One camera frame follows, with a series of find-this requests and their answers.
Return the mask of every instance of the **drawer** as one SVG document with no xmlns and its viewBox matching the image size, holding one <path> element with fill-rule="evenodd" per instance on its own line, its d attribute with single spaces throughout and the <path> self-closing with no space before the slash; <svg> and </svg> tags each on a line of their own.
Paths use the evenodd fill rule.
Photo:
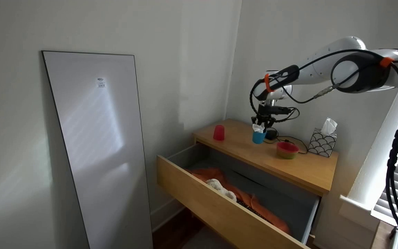
<svg viewBox="0 0 398 249">
<path fill-rule="evenodd" d="M 304 245 L 319 197 L 203 144 L 171 157 L 158 156 L 158 184 L 238 248 L 308 248 Z M 292 236 L 221 195 L 185 169 L 220 168 L 227 180 L 254 194 L 283 219 Z"/>
</svg>

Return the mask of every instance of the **tissue box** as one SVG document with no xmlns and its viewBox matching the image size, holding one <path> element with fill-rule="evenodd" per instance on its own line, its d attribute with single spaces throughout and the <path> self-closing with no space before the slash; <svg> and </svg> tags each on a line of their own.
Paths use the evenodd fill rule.
<svg viewBox="0 0 398 249">
<path fill-rule="evenodd" d="M 337 132 L 334 131 L 330 135 L 324 135 L 320 129 L 314 129 L 313 136 L 308 146 L 308 152 L 318 154 L 325 157 L 330 157 L 333 152 L 334 145 L 337 140 Z"/>
</svg>

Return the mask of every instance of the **whiteboard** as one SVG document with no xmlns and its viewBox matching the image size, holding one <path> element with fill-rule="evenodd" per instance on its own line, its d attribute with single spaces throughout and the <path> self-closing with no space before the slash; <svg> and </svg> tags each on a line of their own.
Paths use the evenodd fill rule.
<svg viewBox="0 0 398 249">
<path fill-rule="evenodd" d="M 134 56 L 42 55 L 90 248 L 152 248 Z"/>
</svg>

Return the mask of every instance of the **white stuffed toy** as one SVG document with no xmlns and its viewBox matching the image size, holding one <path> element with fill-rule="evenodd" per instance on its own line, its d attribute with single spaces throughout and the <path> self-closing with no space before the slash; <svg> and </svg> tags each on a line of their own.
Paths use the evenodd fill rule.
<svg viewBox="0 0 398 249">
<path fill-rule="evenodd" d="M 232 191 L 225 189 L 217 179 L 207 180 L 206 183 L 231 200 L 237 201 L 236 195 Z"/>
</svg>

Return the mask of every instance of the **orange towel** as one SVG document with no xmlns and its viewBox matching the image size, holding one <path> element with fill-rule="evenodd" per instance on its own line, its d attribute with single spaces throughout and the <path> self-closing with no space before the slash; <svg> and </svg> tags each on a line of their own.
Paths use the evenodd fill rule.
<svg viewBox="0 0 398 249">
<path fill-rule="evenodd" d="M 209 179 L 212 179 L 212 178 L 217 179 L 218 181 L 221 182 L 221 184 L 224 188 L 226 188 L 229 191 L 232 191 L 236 195 L 237 198 L 241 199 L 250 208 L 254 209 L 254 211 L 256 211 L 257 213 L 259 213 L 260 215 L 265 217 L 265 219 L 267 219 L 267 221 L 269 221 L 271 224 L 273 224 L 280 230 L 290 234 L 290 229 L 289 229 L 288 225 L 283 220 L 281 220 L 278 216 L 275 216 L 268 209 L 266 209 L 262 205 L 260 205 L 259 201 L 257 200 L 256 197 L 254 197 L 250 194 L 247 194 L 243 191 L 240 191 L 235 186 L 232 186 L 231 184 L 229 184 L 220 169 L 205 168 L 205 169 L 196 169 L 196 170 L 187 170 L 187 171 L 204 182 Z"/>
</svg>

